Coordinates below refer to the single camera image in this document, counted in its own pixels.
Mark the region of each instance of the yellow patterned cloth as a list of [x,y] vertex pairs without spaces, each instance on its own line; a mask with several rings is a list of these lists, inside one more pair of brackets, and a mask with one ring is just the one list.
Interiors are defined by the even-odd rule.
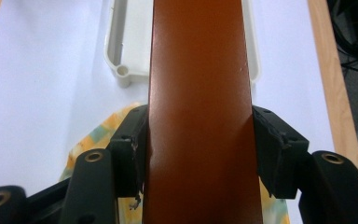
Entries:
[[[106,148],[110,138],[113,136],[118,126],[120,126],[127,114],[140,104],[134,103],[111,115],[100,126],[95,128],[89,135],[81,140],[71,149],[68,156],[66,167],[62,173],[61,180],[70,177],[74,171],[77,156],[81,153],[94,149]],[[270,198],[269,193],[260,181],[260,194],[263,209],[263,220],[265,224],[288,224],[287,206],[285,200]],[[142,223],[142,203],[135,210],[130,209],[130,205],[135,203],[133,198],[119,198],[118,210],[120,223],[141,224]]]

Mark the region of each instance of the white table surface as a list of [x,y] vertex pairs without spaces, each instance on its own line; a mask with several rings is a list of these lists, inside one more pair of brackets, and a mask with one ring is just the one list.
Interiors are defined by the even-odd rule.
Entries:
[[[103,58],[109,0],[3,0],[0,8],[0,186],[28,195],[55,184],[68,151],[114,111],[147,100],[121,89]],[[254,1],[261,78],[253,104],[334,150],[306,0]],[[287,201],[302,223],[298,199]]]

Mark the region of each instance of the wooden table edge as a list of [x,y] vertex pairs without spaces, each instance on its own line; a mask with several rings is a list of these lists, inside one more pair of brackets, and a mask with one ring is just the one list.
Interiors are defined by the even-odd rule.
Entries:
[[336,153],[358,168],[358,140],[325,0],[308,0],[330,128]]

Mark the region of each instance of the white tray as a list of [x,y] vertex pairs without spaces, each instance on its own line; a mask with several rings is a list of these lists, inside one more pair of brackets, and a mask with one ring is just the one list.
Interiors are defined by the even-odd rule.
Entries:
[[[251,84],[260,77],[252,0],[242,0]],[[148,82],[153,22],[153,0],[113,0],[104,57],[120,87]]]

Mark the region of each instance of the white plastic container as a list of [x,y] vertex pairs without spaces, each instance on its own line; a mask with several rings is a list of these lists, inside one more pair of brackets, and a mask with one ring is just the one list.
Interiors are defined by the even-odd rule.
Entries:
[[[252,86],[260,77],[258,50],[254,32],[252,0],[242,0]],[[120,87],[132,82],[148,82],[153,22],[153,0],[113,0],[104,57]]]

